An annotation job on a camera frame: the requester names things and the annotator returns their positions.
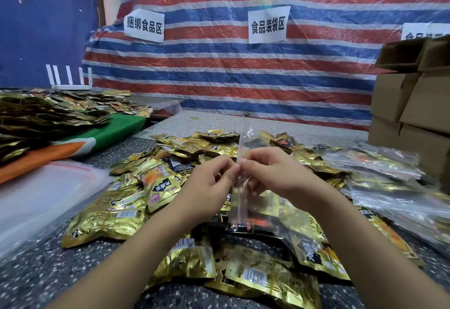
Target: sign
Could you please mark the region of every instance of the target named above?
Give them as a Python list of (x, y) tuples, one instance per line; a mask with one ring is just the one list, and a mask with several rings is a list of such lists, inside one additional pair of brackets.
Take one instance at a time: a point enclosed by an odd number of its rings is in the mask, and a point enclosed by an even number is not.
[(436, 38), (450, 34), (450, 24), (447, 23), (404, 23), (401, 39)]
[(248, 12), (248, 42), (276, 42), (286, 39), (291, 7), (277, 7)]
[(123, 19), (126, 36), (153, 42), (164, 42), (164, 14), (136, 9)]

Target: purple round logo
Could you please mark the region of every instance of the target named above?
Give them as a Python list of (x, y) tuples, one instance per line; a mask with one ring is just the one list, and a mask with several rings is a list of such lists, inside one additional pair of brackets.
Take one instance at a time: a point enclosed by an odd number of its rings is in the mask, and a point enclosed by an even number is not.
[(155, 202), (157, 202), (159, 200), (159, 194), (155, 194), (152, 196), (152, 198), (150, 199), (150, 202), (152, 204), (154, 204)]

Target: striped tarp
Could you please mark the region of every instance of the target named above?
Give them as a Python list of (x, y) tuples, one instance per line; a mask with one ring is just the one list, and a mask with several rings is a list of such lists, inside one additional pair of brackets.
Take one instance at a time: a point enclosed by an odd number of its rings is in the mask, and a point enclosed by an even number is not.
[[(249, 44), (248, 11), (285, 5), (287, 39)], [(136, 8), (165, 14), (164, 44), (123, 34)], [(373, 63), (410, 22), (450, 22), (450, 0), (122, 0), (84, 64), (96, 87), (185, 109), (367, 130)]]

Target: green white and orange fabric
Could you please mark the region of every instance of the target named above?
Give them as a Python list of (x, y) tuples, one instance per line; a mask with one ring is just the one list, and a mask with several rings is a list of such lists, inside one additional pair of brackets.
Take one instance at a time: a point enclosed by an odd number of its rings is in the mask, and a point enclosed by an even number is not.
[(32, 150), (21, 158), (0, 168), (0, 184), (58, 159), (79, 156), (107, 148), (137, 132), (145, 123), (144, 117), (115, 113), (107, 125), (83, 134), (67, 137), (63, 141)]

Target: pile of snack packets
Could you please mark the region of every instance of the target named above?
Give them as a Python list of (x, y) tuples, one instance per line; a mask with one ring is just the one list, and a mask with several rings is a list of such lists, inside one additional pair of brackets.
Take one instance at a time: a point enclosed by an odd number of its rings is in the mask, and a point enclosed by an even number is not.
[(126, 101), (129, 95), (129, 91), (117, 90), (102, 94), (43, 89), (1, 91), (0, 164), (52, 141), (102, 127), (111, 113), (149, 118), (153, 109)]
[[(350, 171), (325, 163), (318, 151), (338, 148), (298, 144), (286, 132), (272, 135), (261, 131), (272, 146), (278, 146), (337, 190), (346, 185)], [(151, 136), (156, 145), (134, 153), (112, 166), (115, 181), (96, 201), (82, 210), (68, 226), (62, 247), (70, 248), (99, 237), (127, 239), (157, 210), (167, 205), (198, 164), (222, 154), (235, 159), (239, 134), (224, 130), (195, 132), (185, 138), (167, 134)], [(318, 222), (309, 213), (293, 207), (286, 199), (266, 191), (248, 199), (248, 222), (228, 221), (232, 199), (210, 220), (180, 239), (161, 261), (148, 287), (174, 278), (204, 278), (204, 286), (244, 298), (271, 296), (281, 306), (320, 308), (317, 274), (350, 278)], [(408, 244), (374, 211), (361, 213), (403, 254), (418, 266), (424, 265)], [(254, 249), (211, 241), (220, 235), (249, 235), (251, 238), (284, 243), (291, 260), (281, 260)]]

